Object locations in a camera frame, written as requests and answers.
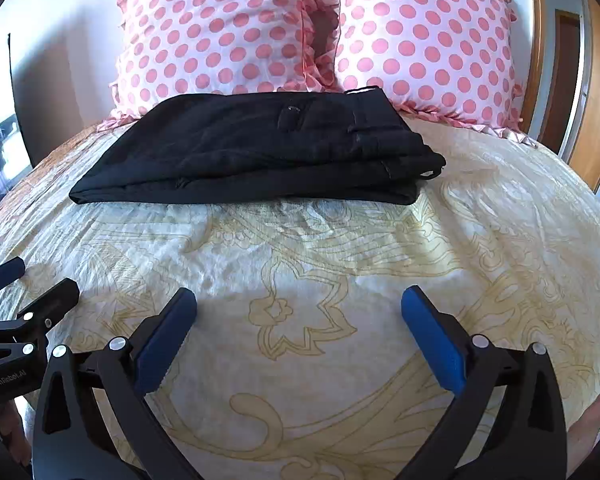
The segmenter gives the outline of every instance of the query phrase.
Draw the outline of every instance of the pink polka dot pillow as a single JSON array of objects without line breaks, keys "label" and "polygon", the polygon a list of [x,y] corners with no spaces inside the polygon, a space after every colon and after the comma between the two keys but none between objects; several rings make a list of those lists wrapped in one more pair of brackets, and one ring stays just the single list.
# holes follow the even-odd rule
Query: pink polka dot pillow
[{"label": "pink polka dot pillow", "polygon": [[341,2],[338,89],[378,85],[424,119],[516,137],[506,0]]},{"label": "pink polka dot pillow", "polygon": [[312,30],[301,0],[118,0],[118,6],[125,29],[111,85],[118,119],[137,119],[183,93],[306,89]]}]

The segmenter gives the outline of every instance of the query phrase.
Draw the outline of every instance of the bed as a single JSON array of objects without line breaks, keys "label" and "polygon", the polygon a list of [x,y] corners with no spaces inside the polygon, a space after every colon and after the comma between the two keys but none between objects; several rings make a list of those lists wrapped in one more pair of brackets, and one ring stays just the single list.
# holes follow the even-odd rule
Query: bed
[{"label": "bed", "polygon": [[80,302],[50,348],[88,351],[194,291],[198,319],[148,402],[209,479],[392,479],[452,398],[400,316],[414,284],[469,333],[544,343],[570,425],[600,391],[600,203],[541,145],[404,119],[447,161],[411,206],[76,205],[69,190],[131,125],[87,128],[0,204],[0,263],[27,265],[0,319],[72,278]]}]

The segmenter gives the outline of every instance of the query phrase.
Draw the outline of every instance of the door frame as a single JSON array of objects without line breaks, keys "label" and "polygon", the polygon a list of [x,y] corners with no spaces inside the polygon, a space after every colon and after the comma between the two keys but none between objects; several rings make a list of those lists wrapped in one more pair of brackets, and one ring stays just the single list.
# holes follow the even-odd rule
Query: door frame
[{"label": "door frame", "polygon": [[[538,142],[542,142],[542,137],[544,136],[544,129],[546,128],[546,123],[549,118],[549,112],[551,111],[551,104],[554,100],[554,90],[555,90],[555,79],[558,72],[558,60],[560,59],[560,19],[566,18],[571,20],[572,22],[578,23],[578,30],[580,31],[580,35],[582,36],[582,26],[583,23],[580,21],[580,15],[575,12],[569,12],[568,10],[555,9],[555,52],[554,52],[554,69],[551,75],[551,86],[549,86],[549,95],[546,100],[546,107],[544,108],[544,117],[542,118],[542,125],[540,126],[540,133],[538,134]],[[580,59],[582,56],[578,55],[578,63],[580,63]],[[574,97],[580,96],[580,88],[578,84],[578,79],[576,79],[576,88],[574,89]],[[562,138],[562,142],[560,146],[564,145],[564,139],[569,135],[570,123],[567,124],[567,128],[564,132],[564,137]]]},{"label": "door frame", "polygon": [[587,97],[567,163],[591,188],[600,186],[600,6],[589,1],[591,66]]}]

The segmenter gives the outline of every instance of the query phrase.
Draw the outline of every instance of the wooden door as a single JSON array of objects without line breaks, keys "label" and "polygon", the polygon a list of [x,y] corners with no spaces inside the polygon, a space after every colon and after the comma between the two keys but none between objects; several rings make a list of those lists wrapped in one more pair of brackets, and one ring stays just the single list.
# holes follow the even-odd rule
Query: wooden door
[{"label": "wooden door", "polygon": [[538,141],[556,155],[567,131],[580,65],[580,17],[555,11],[554,73]]}]

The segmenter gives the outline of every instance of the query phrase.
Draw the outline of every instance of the human hand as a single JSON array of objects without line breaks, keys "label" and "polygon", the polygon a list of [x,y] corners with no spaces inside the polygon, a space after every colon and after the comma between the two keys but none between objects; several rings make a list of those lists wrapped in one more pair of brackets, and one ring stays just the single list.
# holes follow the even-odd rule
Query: human hand
[{"label": "human hand", "polygon": [[600,394],[567,432],[567,477],[591,453],[600,432]]},{"label": "human hand", "polygon": [[0,412],[0,434],[8,444],[13,459],[23,465],[31,462],[31,446],[24,435],[22,418],[16,409],[16,403],[9,400]]}]

